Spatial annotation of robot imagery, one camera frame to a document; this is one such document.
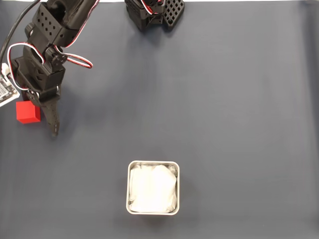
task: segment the metal container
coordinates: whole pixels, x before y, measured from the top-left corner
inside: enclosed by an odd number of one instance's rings
[[[129,198],[130,198],[130,174],[131,174],[131,169],[135,165],[164,165],[164,166],[174,166],[176,168],[177,172],[177,178],[176,178],[176,208],[174,211],[170,213],[137,213],[133,212],[130,207],[129,207]],[[135,215],[166,215],[166,216],[173,216],[179,211],[179,165],[175,162],[170,162],[170,161],[133,161],[129,164],[128,168],[128,187],[127,187],[127,193],[126,193],[126,209],[128,210],[129,213],[135,214]]]

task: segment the robotic arm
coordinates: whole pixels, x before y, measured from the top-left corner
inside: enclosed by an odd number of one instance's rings
[[[41,107],[53,135],[59,132],[57,101],[67,60],[91,68],[92,64],[74,61],[61,47],[72,45],[81,33],[99,0],[49,0],[41,3],[32,23],[25,28],[28,38],[23,56],[12,60],[15,81],[22,90],[24,100]]]

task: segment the black servo bracket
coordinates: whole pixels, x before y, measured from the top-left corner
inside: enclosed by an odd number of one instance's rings
[[[163,24],[171,31],[176,26],[185,8],[183,0],[160,0],[151,6],[154,14],[150,15],[140,1],[125,0],[125,3],[131,20],[141,31],[151,24]]]

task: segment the gray tablecloth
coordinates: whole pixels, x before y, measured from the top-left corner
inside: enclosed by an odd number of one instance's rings
[[[0,42],[25,6],[0,2]],[[317,239],[305,16],[298,1],[188,2],[173,32],[140,33],[124,3],[100,4],[68,49],[94,68],[65,64],[60,135],[0,108],[0,238]],[[126,211],[136,159],[180,165],[176,216]]]

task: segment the cable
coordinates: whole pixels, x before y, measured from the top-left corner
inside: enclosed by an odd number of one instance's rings
[[[55,48],[59,53],[61,53],[61,54],[63,54],[63,55],[66,55],[66,56],[68,57],[67,60],[68,60],[69,62],[75,63],[75,64],[77,64],[77,65],[80,65],[80,66],[83,66],[83,67],[86,67],[86,68],[89,68],[89,69],[91,69],[91,68],[93,67],[93,63],[92,63],[91,61],[89,61],[88,59],[82,57],[82,56],[75,55],[75,54],[71,54],[71,53],[64,53],[64,52],[60,51],[57,46],[54,46],[54,48]]]
[[[83,23],[82,27],[80,28],[78,34],[76,35],[76,37],[74,38],[74,40],[73,40],[69,45],[67,45],[65,48],[68,48],[68,47],[72,46],[73,43],[78,39],[79,35],[81,34],[83,28],[84,28],[85,25],[86,25],[86,22],[88,21],[88,19],[89,19],[89,17],[90,17],[92,11],[93,11],[94,8],[98,5],[99,1],[100,1],[100,0],[96,0],[95,4],[93,5],[93,7],[91,8],[91,10],[89,11],[88,17],[86,18],[85,22]]]
[[[22,91],[27,91],[27,90],[29,90],[28,88],[22,88],[22,87],[18,86],[18,84],[17,84],[16,81],[15,81],[15,78],[14,78],[14,75],[13,75],[13,70],[12,70],[11,57],[10,57],[11,49],[12,49],[14,46],[19,46],[19,45],[24,45],[24,46],[31,47],[31,48],[35,51],[35,53],[41,58],[42,64],[44,64],[45,60],[44,60],[43,56],[41,55],[41,53],[40,53],[33,45],[31,45],[30,43],[18,42],[18,43],[12,44],[12,45],[8,48],[7,60],[8,60],[9,68],[10,68],[10,73],[11,73],[12,81],[13,81],[14,85],[15,85],[18,89],[20,89],[20,90],[22,90]]]
[[[21,20],[23,19],[23,17],[38,3],[40,2],[40,0],[35,0],[33,1],[29,6],[27,6],[22,13],[19,15],[19,17],[16,19],[16,21],[14,22],[8,36],[6,37],[6,39],[4,40],[4,43],[2,45],[1,51],[0,51],[0,63],[3,61],[3,57],[4,57],[4,53],[6,48],[9,45],[10,39],[12,38],[12,35],[14,33],[14,31],[16,30],[16,27],[19,25],[19,23],[21,22]],[[2,74],[2,64],[0,64],[0,74]]]
[[[150,15],[152,15],[152,14],[153,14],[152,9],[151,9],[149,6],[146,5],[146,3],[144,2],[144,0],[141,0],[141,2],[142,2],[142,4],[143,4],[145,10],[146,10]]]

